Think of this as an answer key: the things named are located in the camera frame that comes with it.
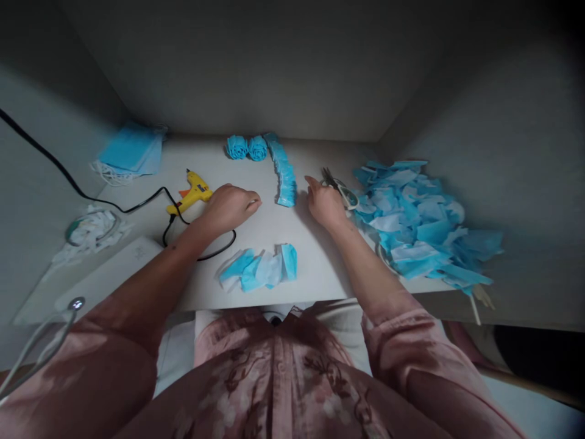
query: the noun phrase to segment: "pink clothing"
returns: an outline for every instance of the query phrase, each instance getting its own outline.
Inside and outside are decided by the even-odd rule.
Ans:
[[[151,400],[152,340],[101,324],[108,298],[0,408],[0,438],[517,438],[469,359],[426,311],[364,316],[374,377],[293,310],[272,327],[227,312],[198,337],[195,369]]]

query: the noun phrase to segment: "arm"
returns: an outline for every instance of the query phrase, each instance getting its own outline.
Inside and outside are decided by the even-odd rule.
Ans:
[[[376,256],[355,225],[346,217],[341,195],[323,187],[312,177],[309,183],[309,209],[323,225],[341,253],[353,293],[366,315],[381,319],[421,309],[421,305],[405,290],[396,277]]]
[[[260,205],[256,192],[230,184],[220,187],[202,216],[85,319],[135,341],[156,359],[165,321],[197,259],[211,242],[242,224]]]
[[[339,193],[306,179],[309,209],[337,244],[368,317],[362,327],[374,377],[454,437],[522,437],[471,361],[347,219]]]
[[[0,437],[112,437],[151,399],[166,318],[197,258],[260,207],[225,185],[173,244],[77,322],[57,355],[0,407]]]

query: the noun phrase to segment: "person's right hand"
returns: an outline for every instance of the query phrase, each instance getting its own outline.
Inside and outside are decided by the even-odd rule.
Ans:
[[[260,195],[231,184],[218,188],[205,206],[200,219],[205,232],[217,236],[235,229],[262,205]]]
[[[309,210],[319,224],[331,231],[347,221],[341,194],[332,187],[321,185],[316,179],[305,176],[309,183]]]

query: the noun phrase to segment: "pink sleeve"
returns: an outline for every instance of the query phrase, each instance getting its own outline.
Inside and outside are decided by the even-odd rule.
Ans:
[[[110,438],[152,399],[156,358],[84,318],[0,407],[3,438]]]
[[[453,437],[525,437],[492,399],[471,361],[422,308],[364,316],[372,374]]]

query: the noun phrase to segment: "scissors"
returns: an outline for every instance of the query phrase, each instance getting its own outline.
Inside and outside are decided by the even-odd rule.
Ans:
[[[337,190],[341,194],[341,199],[343,200],[343,205],[346,207],[347,210],[353,210],[360,205],[360,200],[358,196],[349,190],[343,181],[333,178],[331,171],[329,168],[321,168],[321,172],[323,172],[323,179],[321,180],[321,185],[323,186],[331,186],[333,189]]]

